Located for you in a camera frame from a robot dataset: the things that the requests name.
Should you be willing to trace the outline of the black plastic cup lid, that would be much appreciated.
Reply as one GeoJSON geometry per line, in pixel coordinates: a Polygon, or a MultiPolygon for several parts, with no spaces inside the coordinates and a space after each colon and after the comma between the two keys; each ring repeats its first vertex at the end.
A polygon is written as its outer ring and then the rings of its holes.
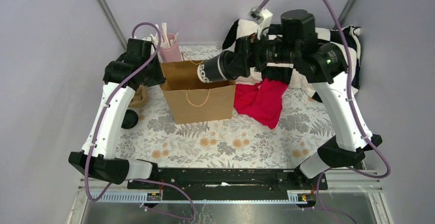
{"type": "Polygon", "coordinates": [[[235,58],[235,53],[232,51],[224,50],[219,55],[219,72],[222,77],[227,80],[234,80],[235,77],[231,73],[231,63],[235,58]]]}

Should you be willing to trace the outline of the brown paper bag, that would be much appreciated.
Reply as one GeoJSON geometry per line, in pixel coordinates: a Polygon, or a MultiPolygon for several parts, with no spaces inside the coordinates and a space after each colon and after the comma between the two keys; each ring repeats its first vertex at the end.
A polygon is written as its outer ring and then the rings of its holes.
{"type": "Polygon", "coordinates": [[[161,63],[166,81],[160,89],[178,125],[232,118],[235,82],[201,82],[197,75],[200,63],[161,63]]]}

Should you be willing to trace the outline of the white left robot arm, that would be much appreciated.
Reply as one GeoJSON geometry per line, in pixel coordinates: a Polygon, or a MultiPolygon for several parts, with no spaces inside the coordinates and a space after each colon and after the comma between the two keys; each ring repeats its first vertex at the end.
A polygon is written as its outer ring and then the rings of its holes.
{"type": "Polygon", "coordinates": [[[128,108],[141,84],[160,85],[165,82],[155,44],[148,40],[128,40],[127,50],[111,61],[103,76],[100,106],[91,132],[78,152],[71,152],[68,162],[83,175],[112,184],[137,179],[152,189],[159,183],[155,164],[144,160],[116,157],[116,145],[122,128],[134,127],[139,119],[128,108]]]}

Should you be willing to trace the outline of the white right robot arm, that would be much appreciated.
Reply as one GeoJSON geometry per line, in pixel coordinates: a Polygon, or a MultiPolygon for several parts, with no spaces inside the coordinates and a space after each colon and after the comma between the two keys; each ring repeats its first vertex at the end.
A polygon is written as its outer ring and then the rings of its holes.
{"type": "Polygon", "coordinates": [[[315,30],[314,16],[303,9],[281,15],[281,32],[269,39],[272,14],[255,13],[260,21],[254,33],[241,37],[235,51],[223,51],[217,60],[218,77],[235,80],[246,77],[251,67],[292,68],[306,76],[321,98],[335,135],[320,146],[296,169],[294,182],[309,188],[316,176],[333,168],[352,168],[365,158],[365,152],[377,151],[381,136],[364,124],[351,89],[351,57],[346,43],[321,44],[315,30]]]}

